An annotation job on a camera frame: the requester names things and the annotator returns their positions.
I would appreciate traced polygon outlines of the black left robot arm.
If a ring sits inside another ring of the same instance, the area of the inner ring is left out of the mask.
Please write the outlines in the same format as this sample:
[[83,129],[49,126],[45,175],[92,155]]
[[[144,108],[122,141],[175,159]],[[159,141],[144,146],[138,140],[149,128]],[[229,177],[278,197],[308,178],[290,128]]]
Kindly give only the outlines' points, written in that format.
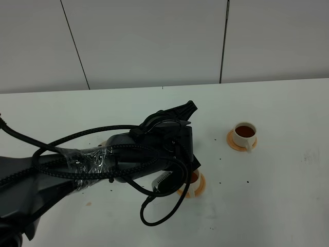
[[37,147],[26,158],[1,157],[1,246],[33,239],[39,219],[65,196],[102,180],[127,183],[147,196],[141,209],[179,189],[186,195],[200,166],[193,154],[193,101],[148,116],[141,124],[81,131],[49,144],[1,130]]

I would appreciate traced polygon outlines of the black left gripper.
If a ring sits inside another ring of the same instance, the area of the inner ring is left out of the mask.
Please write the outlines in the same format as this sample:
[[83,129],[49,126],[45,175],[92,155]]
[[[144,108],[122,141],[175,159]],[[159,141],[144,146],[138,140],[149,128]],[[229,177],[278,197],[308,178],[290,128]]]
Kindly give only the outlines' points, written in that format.
[[183,105],[148,116],[140,124],[140,143],[159,150],[161,154],[182,154],[183,149],[192,154],[192,127],[189,118],[196,110],[194,102],[189,100]]

